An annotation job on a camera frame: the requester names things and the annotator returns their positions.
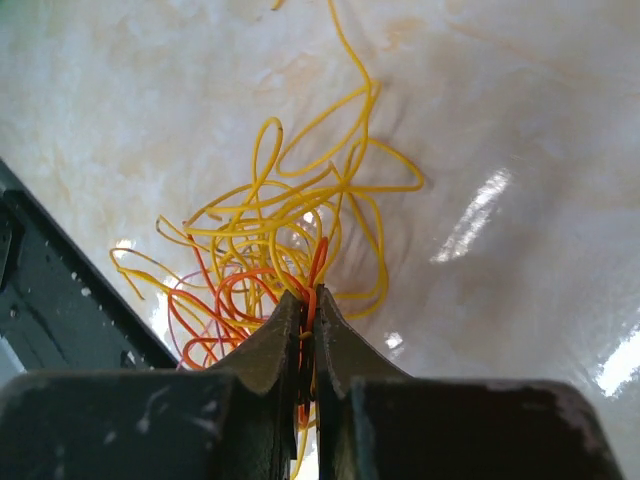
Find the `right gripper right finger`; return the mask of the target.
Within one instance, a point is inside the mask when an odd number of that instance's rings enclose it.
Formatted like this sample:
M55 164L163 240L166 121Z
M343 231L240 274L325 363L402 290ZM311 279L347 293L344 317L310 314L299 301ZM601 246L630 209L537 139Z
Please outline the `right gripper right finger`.
M385 358L344 318L323 284L316 288L314 340L318 390L326 388L345 398L352 380L409 379L410 375Z

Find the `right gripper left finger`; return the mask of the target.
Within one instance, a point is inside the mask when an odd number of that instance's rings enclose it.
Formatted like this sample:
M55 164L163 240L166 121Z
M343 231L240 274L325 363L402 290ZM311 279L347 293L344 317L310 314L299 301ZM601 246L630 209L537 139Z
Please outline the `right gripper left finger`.
M230 373L249 391L266 395L294 382L299 358L300 301L285 292L268 320L229 355L207 369Z

